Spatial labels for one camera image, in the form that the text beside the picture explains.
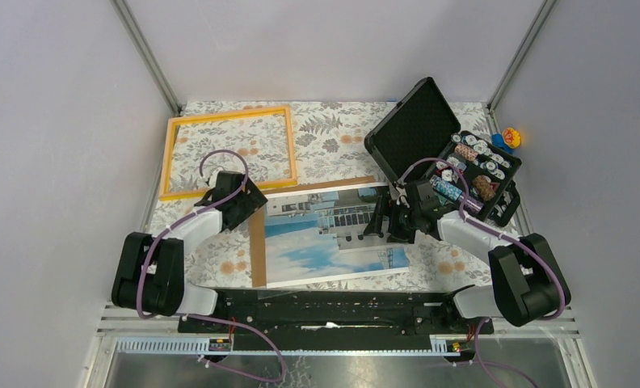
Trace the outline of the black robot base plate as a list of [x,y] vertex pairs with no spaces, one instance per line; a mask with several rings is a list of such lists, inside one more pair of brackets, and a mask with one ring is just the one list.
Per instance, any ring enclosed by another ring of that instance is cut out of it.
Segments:
[[296,291],[218,289],[214,318],[209,323],[187,318],[181,334],[222,334],[236,351],[263,351],[268,344],[239,326],[264,333],[284,351],[420,351],[430,338],[466,340],[479,329],[494,332],[492,323],[455,317],[450,294],[433,292]]

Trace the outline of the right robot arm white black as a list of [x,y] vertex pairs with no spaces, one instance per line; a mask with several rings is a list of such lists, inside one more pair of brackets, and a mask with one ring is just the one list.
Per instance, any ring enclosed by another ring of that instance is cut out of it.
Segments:
[[442,325],[460,333],[473,318],[501,317],[515,327],[560,317],[571,292],[547,240],[539,234],[517,236],[478,220],[464,204],[442,202],[427,181],[409,183],[394,199],[381,194],[364,235],[413,243],[422,233],[462,248],[485,261],[491,271],[487,286],[453,292],[440,312]]

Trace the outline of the building and sky photo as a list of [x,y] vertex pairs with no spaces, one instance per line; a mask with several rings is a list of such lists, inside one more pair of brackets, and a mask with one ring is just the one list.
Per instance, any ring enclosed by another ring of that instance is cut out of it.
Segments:
[[368,232],[387,183],[272,194],[263,213],[266,286],[292,287],[408,272],[404,246]]

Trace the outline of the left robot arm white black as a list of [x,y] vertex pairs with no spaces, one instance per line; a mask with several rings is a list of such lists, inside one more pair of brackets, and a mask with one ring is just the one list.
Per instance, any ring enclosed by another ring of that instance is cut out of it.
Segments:
[[184,261],[204,241],[231,231],[267,203],[266,196],[243,173],[220,171],[214,188],[193,209],[157,234],[132,232],[124,240],[111,300],[135,310],[140,318],[197,314],[210,332],[228,321],[213,289],[187,282]]

